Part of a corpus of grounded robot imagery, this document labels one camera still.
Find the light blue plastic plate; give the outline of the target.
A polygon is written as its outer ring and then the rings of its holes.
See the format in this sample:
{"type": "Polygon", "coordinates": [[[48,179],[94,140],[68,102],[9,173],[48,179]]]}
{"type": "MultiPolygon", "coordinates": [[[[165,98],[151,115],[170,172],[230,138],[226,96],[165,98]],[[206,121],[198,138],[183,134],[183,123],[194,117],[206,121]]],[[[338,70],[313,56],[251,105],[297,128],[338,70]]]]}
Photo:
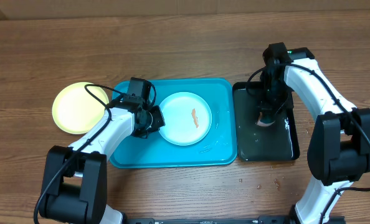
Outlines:
{"type": "Polygon", "coordinates": [[[173,93],[160,103],[164,126],[160,135],[177,146],[190,146],[207,136],[212,112],[207,102],[190,92],[173,93]]]}

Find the yellow-green plastic plate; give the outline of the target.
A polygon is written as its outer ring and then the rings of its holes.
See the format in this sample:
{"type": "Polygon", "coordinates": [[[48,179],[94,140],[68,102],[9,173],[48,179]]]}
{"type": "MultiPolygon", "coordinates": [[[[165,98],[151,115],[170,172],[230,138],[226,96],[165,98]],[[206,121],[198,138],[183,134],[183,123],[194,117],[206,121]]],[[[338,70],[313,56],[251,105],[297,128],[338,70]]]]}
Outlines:
{"type": "Polygon", "coordinates": [[[85,134],[103,117],[105,107],[90,95],[85,85],[78,82],[65,87],[52,105],[54,123],[70,134],[85,134]]]}

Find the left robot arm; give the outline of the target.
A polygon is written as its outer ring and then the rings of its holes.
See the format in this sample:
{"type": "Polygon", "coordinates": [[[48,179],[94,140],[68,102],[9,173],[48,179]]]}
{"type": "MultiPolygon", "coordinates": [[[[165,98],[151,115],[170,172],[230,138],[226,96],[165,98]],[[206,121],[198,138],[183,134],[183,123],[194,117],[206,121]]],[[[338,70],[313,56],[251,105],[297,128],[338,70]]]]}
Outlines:
{"type": "Polygon", "coordinates": [[[151,82],[131,78],[127,92],[102,104],[102,119],[87,134],[48,151],[34,223],[40,217],[62,223],[124,223],[124,214],[107,204],[107,162],[127,137],[146,139],[164,126],[156,95],[151,82]]]}

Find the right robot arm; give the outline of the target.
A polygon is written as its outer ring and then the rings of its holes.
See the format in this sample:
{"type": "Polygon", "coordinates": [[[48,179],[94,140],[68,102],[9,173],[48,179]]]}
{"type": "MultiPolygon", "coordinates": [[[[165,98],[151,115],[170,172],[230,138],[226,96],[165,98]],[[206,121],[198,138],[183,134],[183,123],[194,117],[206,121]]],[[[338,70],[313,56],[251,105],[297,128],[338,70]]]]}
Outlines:
{"type": "Polygon", "coordinates": [[[370,192],[370,109],[359,109],[324,76],[306,48],[283,42],[263,52],[259,126],[270,126],[294,91],[315,119],[307,152],[311,179],[290,212],[290,223],[329,223],[345,191],[370,192]]]}

